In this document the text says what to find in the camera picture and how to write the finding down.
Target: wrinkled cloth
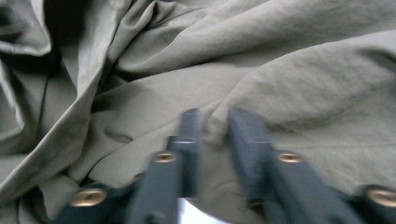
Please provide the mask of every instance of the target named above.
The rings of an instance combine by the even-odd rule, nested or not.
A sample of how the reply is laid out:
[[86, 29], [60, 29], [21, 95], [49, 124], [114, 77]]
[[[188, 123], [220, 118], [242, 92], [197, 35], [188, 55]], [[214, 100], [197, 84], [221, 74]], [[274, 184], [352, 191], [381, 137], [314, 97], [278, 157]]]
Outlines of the wrinkled cloth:
[[394, 0], [1, 1], [0, 223], [49, 223], [87, 179], [121, 188], [203, 112], [195, 204], [250, 211], [228, 117], [261, 116], [346, 193], [396, 188]]

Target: fabric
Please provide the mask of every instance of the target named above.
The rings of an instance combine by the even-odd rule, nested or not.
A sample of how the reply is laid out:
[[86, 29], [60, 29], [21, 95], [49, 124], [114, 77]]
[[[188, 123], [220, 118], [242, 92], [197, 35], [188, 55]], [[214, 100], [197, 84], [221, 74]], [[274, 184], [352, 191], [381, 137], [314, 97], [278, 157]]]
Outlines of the fabric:
[[0, 223], [49, 223], [87, 178], [119, 188], [204, 114], [196, 205], [264, 223], [230, 160], [232, 108], [327, 184], [396, 188], [394, 0], [0, 3]]

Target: olive green fabric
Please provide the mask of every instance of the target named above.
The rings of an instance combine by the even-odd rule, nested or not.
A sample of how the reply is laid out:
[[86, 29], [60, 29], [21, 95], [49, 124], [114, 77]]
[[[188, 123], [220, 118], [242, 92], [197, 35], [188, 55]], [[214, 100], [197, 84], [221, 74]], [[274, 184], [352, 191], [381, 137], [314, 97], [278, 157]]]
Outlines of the olive green fabric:
[[332, 187], [396, 188], [396, 1], [0, 3], [0, 223], [48, 223], [89, 178], [144, 172], [203, 112], [195, 204], [264, 223], [229, 157], [232, 108]]

